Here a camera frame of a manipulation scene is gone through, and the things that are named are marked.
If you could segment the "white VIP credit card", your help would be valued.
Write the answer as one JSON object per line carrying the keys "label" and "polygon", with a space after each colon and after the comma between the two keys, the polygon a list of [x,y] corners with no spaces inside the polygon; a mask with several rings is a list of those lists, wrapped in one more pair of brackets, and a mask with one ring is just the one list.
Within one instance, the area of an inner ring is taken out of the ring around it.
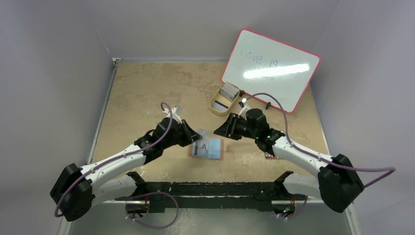
{"label": "white VIP credit card", "polygon": [[205,129],[199,129],[199,134],[202,138],[199,140],[199,147],[203,149],[209,148],[209,133]]}

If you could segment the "pink leather card holder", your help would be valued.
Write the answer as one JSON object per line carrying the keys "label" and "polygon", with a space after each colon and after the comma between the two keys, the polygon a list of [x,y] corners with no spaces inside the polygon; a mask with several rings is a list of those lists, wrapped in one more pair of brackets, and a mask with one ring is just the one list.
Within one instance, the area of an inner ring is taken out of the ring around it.
{"label": "pink leather card holder", "polygon": [[[190,149],[189,149],[189,156],[191,156],[190,152],[191,152],[192,145],[190,146]],[[227,152],[228,150],[229,150],[229,145],[225,144],[223,139],[209,138],[209,148],[205,149],[205,156],[198,157],[198,158],[205,159],[205,160],[222,160],[224,153]]]}

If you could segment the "stack of credit cards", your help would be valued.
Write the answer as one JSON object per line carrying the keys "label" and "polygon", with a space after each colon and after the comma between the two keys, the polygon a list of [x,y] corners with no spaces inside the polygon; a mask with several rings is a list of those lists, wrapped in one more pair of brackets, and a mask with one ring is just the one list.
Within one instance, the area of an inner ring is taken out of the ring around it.
{"label": "stack of credit cards", "polygon": [[239,95],[239,89],[232,83],[225,82],[219,89],[219,94],[226,100],[233,102]]}

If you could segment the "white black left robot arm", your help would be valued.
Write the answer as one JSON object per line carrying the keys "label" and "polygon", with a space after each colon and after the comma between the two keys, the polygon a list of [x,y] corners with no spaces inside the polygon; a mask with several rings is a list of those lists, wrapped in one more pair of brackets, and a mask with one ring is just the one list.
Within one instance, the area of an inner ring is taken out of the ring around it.
{"label": "white black left robot arm", "polygon": [[56,203],[54,215],[75,221],[91,207],[108,200],[142,199],[146,194],[146,182],[131,170],[157,159],[169,147],[186,147],[202,138],[184,119],[177,122],[166,117],[155,129],[111,157],[81,167],[69,164],[50,192]]}

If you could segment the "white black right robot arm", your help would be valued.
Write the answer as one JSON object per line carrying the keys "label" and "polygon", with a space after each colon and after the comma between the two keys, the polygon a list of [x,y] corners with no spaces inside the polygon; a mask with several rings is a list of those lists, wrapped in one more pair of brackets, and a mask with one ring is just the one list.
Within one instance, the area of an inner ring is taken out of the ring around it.
{"label": "white black right robot arm", "polygon": [[321,199],[335,212],[346,208],[365,189],[348,157],[332,157],[290,141],[288,135],[269,126],[260,109],[247,111],[245,117],[231,113],[214,134],[232,140],[253,139],[265,153],[287,160],[310,173],[310,176],[289,174],[275,185],[276,196],[287,199],[302,194]]}

